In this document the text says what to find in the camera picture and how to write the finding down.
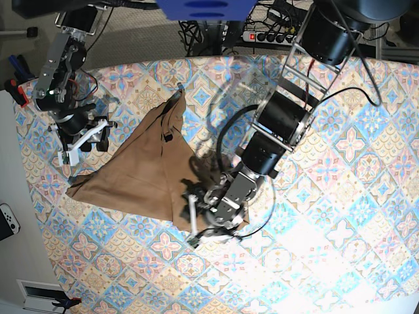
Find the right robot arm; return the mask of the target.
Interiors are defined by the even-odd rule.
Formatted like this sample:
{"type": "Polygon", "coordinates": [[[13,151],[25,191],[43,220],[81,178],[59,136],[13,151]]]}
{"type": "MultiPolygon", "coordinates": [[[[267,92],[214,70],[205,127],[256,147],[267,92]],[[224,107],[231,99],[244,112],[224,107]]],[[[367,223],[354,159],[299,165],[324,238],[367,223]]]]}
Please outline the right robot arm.
{"type": "Polygon", "coordinates": [[[86,38],[95,35],[105,5],[87,5],[81,9],[58,13],[55,26],[60,30],[47,53],[32,98],[36,108],[46,112],[53,123],[48,130],[60,142],[58,161],[75,166],[80,152],[97,147],[109,148],[108,136],[116,122],[96,116],[96,105],[86,103],[88,96],[78,96],[76,74],[87,57],[86,38]]]}

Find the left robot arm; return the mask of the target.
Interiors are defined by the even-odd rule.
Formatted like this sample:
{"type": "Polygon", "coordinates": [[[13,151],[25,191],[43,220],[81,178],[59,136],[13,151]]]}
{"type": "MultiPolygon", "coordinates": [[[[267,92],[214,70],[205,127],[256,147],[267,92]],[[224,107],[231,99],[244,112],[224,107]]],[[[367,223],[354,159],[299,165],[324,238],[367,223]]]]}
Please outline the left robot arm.
{"type": "MultiPolygon", "coordinates": [[[[340,74],[359,41],[375,24],[402,16],[411,1],[314,1],[295,37],[290,54],[302,52],[340,74]]],[[[292,152],[307,132],[321,99],[310,95],[313,88],[322,99],[329,97],[322,86],[285,60],[279,85],[258,103],[239,110],[222,129],[226,134],[235,121],[252,114],[253,135],[245,148],[238,148],[238,165],[227,169],[221,153],[223,138],[217,138],[215,155],[219,182],[205,187],[188,184],[191,234],[188,242],[197,247],[205,240],[226,241],[238,237],[247,203],[265,179],[276,177],[275,166],[292,152]]]]}

